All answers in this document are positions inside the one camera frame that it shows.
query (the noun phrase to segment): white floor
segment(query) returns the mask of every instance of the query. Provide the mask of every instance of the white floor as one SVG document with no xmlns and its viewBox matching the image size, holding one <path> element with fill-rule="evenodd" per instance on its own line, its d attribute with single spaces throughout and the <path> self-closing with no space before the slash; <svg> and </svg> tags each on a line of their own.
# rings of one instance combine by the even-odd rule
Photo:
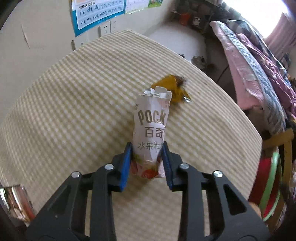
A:
<svg viewBox="0 0 296 241">
<path fill-rule="evenodd" d="M 205 41 L 201 33 L 178 22 L 168 22 L 148 37 L 177 54 L 184 54 L 188 61 L 194 55 L 206 58 Z"/>
</svg>

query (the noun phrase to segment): beige gingham tablecloth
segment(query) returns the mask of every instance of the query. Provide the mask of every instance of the beige gingham tablecloth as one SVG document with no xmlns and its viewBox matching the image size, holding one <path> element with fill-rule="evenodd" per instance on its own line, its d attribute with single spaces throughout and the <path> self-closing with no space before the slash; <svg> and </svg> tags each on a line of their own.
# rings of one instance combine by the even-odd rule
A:
<svg viewBox="0 0 296 241">
<path fill-rule="evenodd" d="M 137 96 L 168 74 L 188 79 L 192 98 L 170 106 L 170 151 L 200 171 L 221 170 L 247 198 L 262 142 L 251 122 L 202 71 L 132 31 L 75 50 L 18 99 L 0 127 L 0 182 L 23 184 L 40 210 L 71 172 L 93 172 L 124 151 Z M 113 193 L 113 210 L 119 241 L 177 239 L 181 193 L 165 178 L 130 175 L 125 191 Z"/>
</svg>

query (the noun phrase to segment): curtain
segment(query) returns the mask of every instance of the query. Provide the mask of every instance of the curtain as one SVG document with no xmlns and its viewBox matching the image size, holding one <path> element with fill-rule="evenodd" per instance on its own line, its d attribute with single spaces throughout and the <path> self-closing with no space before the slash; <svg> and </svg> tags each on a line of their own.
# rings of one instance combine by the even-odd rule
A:
<svg viewBox="0 0 296 241">
<path fill-rule="evenodd" d="M 296 24 L 289 14 L 282 13 L 279 22 L 272 33 L 264 39 L 266 45 L 276 57 L 281 60 L 296 44 Z"/>
</svg>

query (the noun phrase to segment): white wall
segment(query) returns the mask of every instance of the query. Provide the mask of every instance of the white wall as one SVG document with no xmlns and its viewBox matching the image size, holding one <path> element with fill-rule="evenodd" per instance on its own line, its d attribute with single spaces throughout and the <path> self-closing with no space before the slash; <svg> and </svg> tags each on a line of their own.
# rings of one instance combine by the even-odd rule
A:
<svg viewBox="0 0 296 241">
<path fill-rule="evenodd" d="M 118 16 L 117 30 L 147 35 L 166 20 L 173 2 Z M 72 51 L 71 8 L 65 0 L 23 0 L 0 30 L 0 123 L 31 82 Z M 88 32 L 91 40 L 98 37 L 98 27 Z"/>
<path fill-rule="evenodd" d="M 291 64 L 288 69 L 289 75 L 291 75 L 292 78 L 296 78 L 296 46 L 293 47 L 293 49 L 290 52 L 290 58 L 291 58 Z"/>
</svg>

